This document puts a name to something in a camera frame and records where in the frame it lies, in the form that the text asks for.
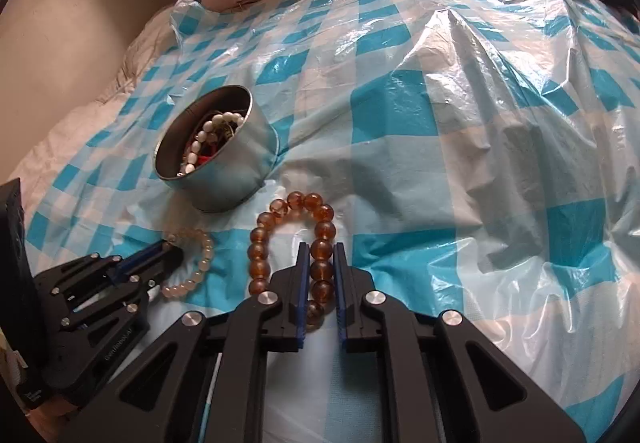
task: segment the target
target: beige wall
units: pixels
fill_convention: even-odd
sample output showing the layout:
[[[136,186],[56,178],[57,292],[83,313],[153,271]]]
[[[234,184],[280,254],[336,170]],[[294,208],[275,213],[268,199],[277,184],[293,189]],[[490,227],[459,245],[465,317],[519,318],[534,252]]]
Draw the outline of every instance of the beige wall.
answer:
[[[0,181],[100,94],[146,21],[175,0],[9,0],[0,14]]]

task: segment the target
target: white bead necklace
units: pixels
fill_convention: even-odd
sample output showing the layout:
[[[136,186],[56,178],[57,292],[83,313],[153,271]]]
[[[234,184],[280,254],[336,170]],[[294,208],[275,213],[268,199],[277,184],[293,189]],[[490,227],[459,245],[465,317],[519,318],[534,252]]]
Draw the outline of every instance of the white bead necklace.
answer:
[[[222,126],[225,122],[234,122],[237,127],[240,127],[244,124],[244,118],[240,113],[219,113],[217,115],[213,115],[210,120],[207,120],[202,125],[202,129],[199,130],[191,147],[189,148],[189,152],[187,153],[186,163],[180,167],[180,172],[178,172],[178,176],[183,176],[184,174],[189,174],[196,170],[196,163],[198,162],[198,153],[202,150],[202,144],[207,142],[208,144],[215,144],[218,141],[218,135],[215,133],[220,126]]]
[[[180,239],[194,239],[199,242],[202,247],[202,259],[198,261],[198,269],[194,271],[189,279],[181,282],[176,286],[162,287],[162,295],[168,299],[182,298],[190,291],[197,288],[199,283],[204,280],[204,275],[211,267],[211,260],[213,259],[213,240],[207,235],[207,232],[203,232],[200,229],[188,229],[186,227],[180,228],[176,233],[170,233],[166,240],[172,245],[177,245]]]

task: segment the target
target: blue and white checkered fabric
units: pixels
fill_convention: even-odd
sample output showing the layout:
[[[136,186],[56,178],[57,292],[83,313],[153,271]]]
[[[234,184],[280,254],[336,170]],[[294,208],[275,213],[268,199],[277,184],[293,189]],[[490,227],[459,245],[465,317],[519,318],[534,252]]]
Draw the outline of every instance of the blue and white checkered fabric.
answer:
[[[213,269],[188,304],[152,308],[148,343],[186,309],[234,308],[257,213],[320,192],[379,289],[463,311],[598,438],[640,375],[636,20],[597,0],[265,0],[227,14],[180,1],[173,23],[178,47],[40,204],[37,270],[129,255],[180,225],[212,232]],[[156,178],[152,153],[223,84],[251,89],[281,150],[249,201],[206,215]],[[311,238],[285,225],[272,266]],[[374,360],[340,355],[325,324],[270,360],[266,443],[380,440]]]

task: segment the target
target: bed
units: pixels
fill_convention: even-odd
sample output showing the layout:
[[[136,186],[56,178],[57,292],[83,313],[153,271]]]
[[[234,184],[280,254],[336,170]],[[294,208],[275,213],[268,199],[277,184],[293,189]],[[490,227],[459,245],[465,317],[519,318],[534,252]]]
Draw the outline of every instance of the bed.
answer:
[[[185,311],[233,309],[255,216],[321,192],[351,264],[415,311],[463,311],[595,442],[639,378],[638,33],[598,0],[180,0],[12,174],[31,267],[210,232],[214,269],[156,299],[144,346]],[[249,200],[202,214],[152,152],[223,84],[251,89],[280,150]],[[310,239],[286,225],[272,266]],[[329,315],[300,355],[270,357],[265,442],[380,441],[374,359],[341,355],[335,330]]]

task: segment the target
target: black device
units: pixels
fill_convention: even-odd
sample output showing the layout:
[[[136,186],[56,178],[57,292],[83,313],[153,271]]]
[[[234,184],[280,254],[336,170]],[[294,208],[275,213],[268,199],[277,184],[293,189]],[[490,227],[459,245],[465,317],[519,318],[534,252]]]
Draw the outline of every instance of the black device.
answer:
[[[147,291],[182,264],[165,241],[123,259],[92,253],[31,277],[20,181],[0,186],[0,327],[19,367],[29,409],[53,394],[79,407],[148,330]]]
[[[296,352],[305,333],[309,247],[269,291],[231,313],[187,312],[65,428],[59,443],[195,443],[218,356],[204,442],[262,440],[267,352]]]
[[[334,248],[339,335],[378,355],[385,443],[584,443],[574,421],[464,315],[377,291]]]
[[[260,443],[267,351],[302,346],[308,246],[230,314],[188,312],[109,383],[60,443]],[[459,312],[410,311],[334,250],[347,351],[378,354],[385,443],[584,443],[580,428]]]

